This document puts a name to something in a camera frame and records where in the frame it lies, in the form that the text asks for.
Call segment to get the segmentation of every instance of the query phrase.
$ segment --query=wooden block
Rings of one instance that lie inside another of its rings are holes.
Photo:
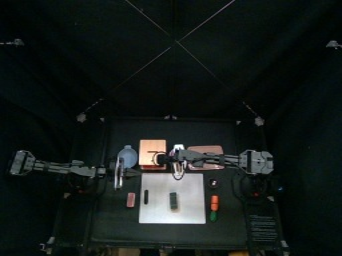
[[[139,165],[141,170],[165,170],[165,165],[156,165],[156,153],[165,152],[165,140],[140,140]]]

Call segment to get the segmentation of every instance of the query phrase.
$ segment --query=cable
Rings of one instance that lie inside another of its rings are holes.
[[[157,164],[156,161],[155,161],[155,157],[156,157],[157,155],[160,155],[160,154],[165,154],[165,152],[164,152],[164,151],[147,151],[147,153],[155,153],[153,156],[152,156],[152,163],[153,163],[153,165],[157,165],[157,166],[159,166],[159,164]]]

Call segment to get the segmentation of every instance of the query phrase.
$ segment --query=black ceiling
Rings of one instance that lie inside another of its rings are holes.
[[[73,118],[98,99],[86,112],[267,117],[330,58],[339,14],[332,0],[6,0],[0,41],[25,45],[0,47],[1,94],[44,90]]]

